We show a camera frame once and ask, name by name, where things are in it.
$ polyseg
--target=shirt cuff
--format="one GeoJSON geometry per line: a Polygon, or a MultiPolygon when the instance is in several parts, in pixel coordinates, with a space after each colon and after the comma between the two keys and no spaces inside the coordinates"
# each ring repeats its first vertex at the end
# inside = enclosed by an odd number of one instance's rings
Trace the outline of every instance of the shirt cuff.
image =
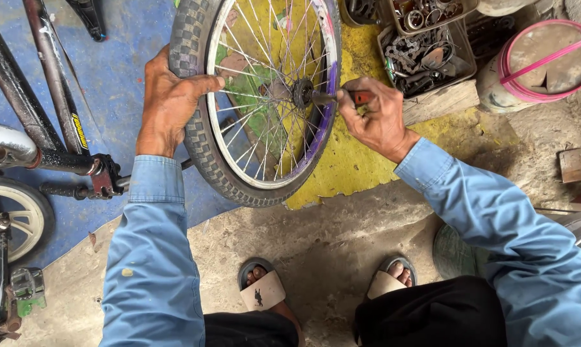
{"type": "Polygon", "coordinates": [[[453,157],[449,153],[426,138],[421,138],[393,172],[419,193],[423,193],[452,163],[453,157]]]}
{"type": "Polygon", "coordinates": [[[181,165],[161,156],[134,159],[128,202],[186,202],[181,165]]]}

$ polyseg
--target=wooden block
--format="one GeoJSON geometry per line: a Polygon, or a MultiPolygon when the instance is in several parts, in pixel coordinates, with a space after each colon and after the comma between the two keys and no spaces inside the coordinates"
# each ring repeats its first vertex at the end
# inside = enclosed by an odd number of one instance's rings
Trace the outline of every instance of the wooden block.
{"type": "Polygon", "coordinates": [[[404,124],[425,122],[478,105],[476,83],[476,80],[468,80],[404,101],[404,124]]]}
{"type": "Polygon", "coordinates": [[[558,154],[562,183],[581,181],[581,149],[571,149],[558,154]]]}

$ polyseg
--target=man's left hand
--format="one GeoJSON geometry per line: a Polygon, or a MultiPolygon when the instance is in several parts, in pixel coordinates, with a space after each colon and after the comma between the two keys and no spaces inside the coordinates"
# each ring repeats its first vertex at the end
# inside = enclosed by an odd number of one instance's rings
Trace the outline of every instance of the man's left hand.
{"type": "Polygon", "coordinates": [[[198,75],[180,79],[168,68],[169,45],[145,65],[145,105],[136,140],[136,155],[172,158],[186,136],[186,123],[198,98],[224,88],[224,78],[198,75]]]}

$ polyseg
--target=black pants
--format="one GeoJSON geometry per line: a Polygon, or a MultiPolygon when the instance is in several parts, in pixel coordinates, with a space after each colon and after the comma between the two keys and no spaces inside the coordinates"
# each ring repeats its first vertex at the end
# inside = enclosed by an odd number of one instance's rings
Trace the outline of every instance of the black pants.
{"type": "MultiPolygon", "coordinates": [[[[496,292],[484,279],[456,279],[399,289],[360,304],[355,332],[366,347],[506,346],[496,292]]],[[[205,315],[205,346],[296,347],[295,327],[272,312],[205,315]]]]}

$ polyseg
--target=bicycle wheel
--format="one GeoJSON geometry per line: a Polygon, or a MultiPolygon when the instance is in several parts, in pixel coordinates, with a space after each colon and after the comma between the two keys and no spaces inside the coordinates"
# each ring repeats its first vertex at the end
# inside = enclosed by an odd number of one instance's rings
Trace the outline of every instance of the bicycle wheel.
{"type": "Polygon", "coordinates": [[[310,176],[337,105],[313,91],[340,82],[336,0],[182,0],[170,68],[225,78],[186,126],[184,144],[205,180],[243,206],[286,200],[310,176]]]}
{"type": "Polygon", "coordinates": [[[24,264],[46,244],[55,229],[55,215],[48,200],[34,188],[0,177],[0,212],[12,221],[8,262],[24,264]]]}

